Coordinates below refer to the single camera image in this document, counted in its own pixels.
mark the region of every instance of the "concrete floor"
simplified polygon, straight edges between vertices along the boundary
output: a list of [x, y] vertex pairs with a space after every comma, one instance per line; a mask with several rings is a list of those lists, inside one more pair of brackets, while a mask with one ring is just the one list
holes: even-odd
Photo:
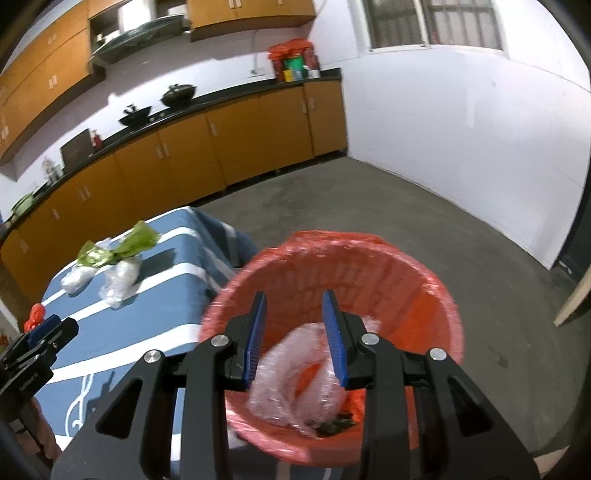
[[465, 371], [526, 447], [569, 444], [591, 350], [591, 313], [557, 329], [574, 283], [436, 195], [339, 158], [264, 180], [201, 206], [259, 247], [303, 229], [370, 232], [421, 261], [455, 299]]

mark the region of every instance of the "white wall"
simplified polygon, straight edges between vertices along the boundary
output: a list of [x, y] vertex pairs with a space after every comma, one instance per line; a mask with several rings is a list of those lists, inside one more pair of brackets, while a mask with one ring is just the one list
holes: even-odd
[[[78, 0], [64, 0], [33, 26], [36, 35]], [[78, 97], [54, 115], [19, 150], [13, 160], [0, 167], [0, 212], [6, 219], [12, 205], [44, 183], [41, 161], [45, 156], [61, 160], [60, 147], [85, 128], [96, 129], [102, 138], [121, 130], [117, 121], [130, 103], [138, 108], [152, 105], [152, 112], [166, 107], [160, 97], [172, 83], [191, 83], [204, 95], [247, 82], [273, 78], [266, 50], [271, 45], [301, 36], [299, 29], [286, 28], [243, 32], [189, 42], [188, 35], [173, 38], [109, 66], [107, 79]], [[27, 33], [22, 44], [34, 35]], [[265, 68], [263, 76], [251, 77], [256, 61]]]
[[583, 191], [589, 72], [537, 0], [496, 0], [505, 51], [367, 53], [358, 0], [316, 0], [309, 38], [343, 69], [349, 154], [445, 197], [550, 268]]

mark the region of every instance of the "clear plastic bag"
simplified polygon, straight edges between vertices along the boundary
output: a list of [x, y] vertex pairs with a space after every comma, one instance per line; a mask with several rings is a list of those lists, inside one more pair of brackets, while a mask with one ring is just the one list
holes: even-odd
[[[104, 240], [97, 242], [96, 245], [103, 249], [108, 249], [110, 242], [110, 238], [105, 238]], [[98, 270], [99, 269], [95, 267], [80, 265], [76, 261], [76, 264], [72, 267], [68, 274], [61, 279], [60, 285], [68, 295], [74, 295], [84, 285], [86, 285], [92, 279], [92, 277], [96, 275]]]
[[[368, 332], [378, 333], [379, 322], [363, 317]], [[296, 398], [300, 375], [322, 364], [311, 383]], [[315, 428], [339, 414], [347, 392], [340, 386], [323, 323], [306, 323], [290, 332], [259, 362], [251, 385], [248, 408], [252, 414], [274, 425], [291, 425], [308, 437]]]
[[306, 436], [316, 436], [295, 416], [293, 402], [300, 374], [324, 361], [327, 348], [324, 324], [306, 323], [269, 350], [259, 361], [249, 390], [252, 414], [273, 425], [291, 425]]
[[118, 309], [125, 300], [128, 289], [139, 277], [142, 259], [139, 256], [124, 258], [113, 268], [105, 271], [105, 284], [99, 290], [109, 307]]

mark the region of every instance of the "upper cabinet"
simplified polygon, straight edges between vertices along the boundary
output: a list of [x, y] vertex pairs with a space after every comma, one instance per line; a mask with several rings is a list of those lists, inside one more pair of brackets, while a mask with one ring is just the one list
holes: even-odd
[[121, 7], [121, 5], [125, 5], [129, 1], [130, 0], [88, 0], [88, 18], [95, 17], [112, 7]]
[[235, 0], [188, 0], [187, 13], [193, 28], [236, 20]]
[[86, 29], [88, 3], [83, 0], [53, 22], [26, 46], [0, 76], [0, 105], [49, 55]]
[[0, 76], [0, 165], [59, 108], [104, 78], [102, 69], [88, 63], [87, 17], [83, 0], [41, 32]]
[[312, 0], [187, 0], [191, 39], [259, 28], [300, 27], [314, 19]]

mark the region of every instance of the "red plastic bag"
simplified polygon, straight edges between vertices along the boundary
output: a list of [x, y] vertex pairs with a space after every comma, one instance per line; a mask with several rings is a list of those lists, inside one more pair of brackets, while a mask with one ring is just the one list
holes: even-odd
[[[322, 321], [322, 294], [335, 291], [340, 308], [379, 321], [379, 334], [398, 348], [425, 354], [446, 350], [463, 357], [463, 328], [441, 281], [425, 266], [375, 235], [299, 232], [278, 248], [255, 256], [206, 310], [199, 339], [223, 332], [228, 320], [251, 306], [255, 292], [267, 295], [267, 324], [261, 355], [303, 323]], [[348, 405], [360, 423], [345, 432], [311, 439], [292, 428], [271, 425], [247, 408], [248, 394], [226, 392], [228, 423], [264, 452], [295, 464], [342, 466], [357, 462], [363, 432], [365, 392]], [[411, 400], [407, 390], [407, 401]], [[411, 446], [418, 443], [414, 403], [408, 403]]]

